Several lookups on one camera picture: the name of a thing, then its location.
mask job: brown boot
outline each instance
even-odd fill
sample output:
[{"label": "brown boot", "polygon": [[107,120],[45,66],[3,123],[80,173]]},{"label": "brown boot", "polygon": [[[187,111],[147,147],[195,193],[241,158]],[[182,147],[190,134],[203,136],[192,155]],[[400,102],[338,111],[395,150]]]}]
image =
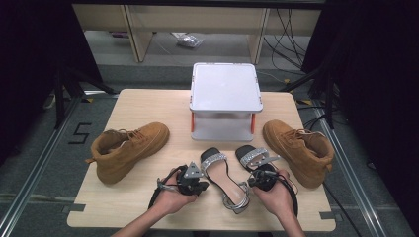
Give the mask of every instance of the brown boot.
[{"label": "brown boot", "polygon": [[169,128],[152,122],[134,131],[104,131],[91,146],[97,174],[104,184],[120,181],[139,160],[159,151],[169,140]]},{"label": "brown boot", "polygon": [[263,137],[272,150],[287,160],[295,177],[306,188],[319,187],[326,170],[332,169],[335,151],[320,132],[292,129],[280,120],[270,120],[263,127]]}]

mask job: human hand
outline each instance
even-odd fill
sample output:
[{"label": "human hand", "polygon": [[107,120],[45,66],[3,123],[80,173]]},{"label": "human hand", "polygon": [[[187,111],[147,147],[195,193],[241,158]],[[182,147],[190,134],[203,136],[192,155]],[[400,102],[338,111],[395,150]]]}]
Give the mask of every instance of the human hand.
[{"label": "human hand", "polygon": [[[291,183],[289,180],[290,174],[286,170],[277,170],[277,173],[283,176],[289,184]],[[252,190],[272,214],[277,217],[293,215],[293,200],[289,191],[281,182],[276,182],[268,191],[260,190],[257,187],[253,187]]]},{"label": "human hand", "polygon": [[[165,185],[176,187],[176,177],[180,171],[175,172],[166,182]],[[164,214],[173,214],[178,212],[183,206],[194,202],[198,196],[185,196],[176,191],[162,190],[154,202],[154,207],[160,208]]]}]

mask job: plastic storage box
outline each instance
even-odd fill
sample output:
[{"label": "plastic storage box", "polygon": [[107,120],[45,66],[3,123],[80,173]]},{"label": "plastic storage box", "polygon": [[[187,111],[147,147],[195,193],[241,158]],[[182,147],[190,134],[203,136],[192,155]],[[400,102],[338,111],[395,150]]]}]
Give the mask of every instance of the plastic storage box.
[{"label": "plastic storage box", "polygon": [[254,65],[194,64],[190,109],[195,140],[253,140],[255,114],[263,110]]}]

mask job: wooden table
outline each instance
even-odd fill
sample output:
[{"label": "wooden table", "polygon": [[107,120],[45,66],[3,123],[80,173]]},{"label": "wooden table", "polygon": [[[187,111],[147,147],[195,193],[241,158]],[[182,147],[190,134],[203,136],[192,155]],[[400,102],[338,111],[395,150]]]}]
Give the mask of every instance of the wooden table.
[{"label": "wooden table", "polygon": [[[74,202],[82,211],[70,211],[67,223],[72,227],[124,227],[147,210],[156,188],[157,178],[164,178],[172,168],[200,164],[201,154],[210,147],[218,148],[228,157],[229,175],[236,182],[246,181],[249,173],[234,155],[242,145],[265,147],[276,155],[262,137],[262,127],[271,119],[280,119],[293,128],[302,128],[293,96],[289,93],[263,92],[264,109],[257,114],[254,139],[251,142],[196,141],[191,138],[189,90],[122,90],[105,129],[136,129],[153,121],[165,123],[170,129],[168,143],[155,155],[139,161],[118,183],[104,185],[96,175],[96,163],[90,164]],[[279,168],[290,170],[281,159],[274,161]],[[331,214],[322,186],[304,188],[291,174],[297,185],[298,219],[304,231],[332,231],[334,219],[322,219],[320,213]],[[196,202],[168,215],[152,228],[178,230],[240,230],[278,231],[283,227],[250,192],[250,204],[240,214],[226,209],[221,190],[210,184]]]}]

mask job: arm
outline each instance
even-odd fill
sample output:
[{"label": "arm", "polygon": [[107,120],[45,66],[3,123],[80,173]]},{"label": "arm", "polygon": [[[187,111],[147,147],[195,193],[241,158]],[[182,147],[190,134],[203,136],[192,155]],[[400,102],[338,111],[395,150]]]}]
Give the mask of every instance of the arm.
[{"label": "arm", "polygon": [[[176,176],[178,173],[173,174],[167,181],[167,185],[176,184]],[[197,196],[184,196],[178,192],[162,190],[154,202],[154,205],[149,210],[126,227],[119,230],[113,236],[142,236],[161,218],[168,214],[176,213],[184,205],[194,202],[196,199]]]},{"label": "arm", "polygon": [[[290,176],[285,170],[280,170],[279,174],[286,177],[286,179]],[[252,190],[261,200],[262,204],[265,205],[266,209],[277,216],[289,236],[305,236],[298,219],[293,214],[293,201],[290,193],[283,184],[276,182],[267,192],[257,187],[253,187]]]}]

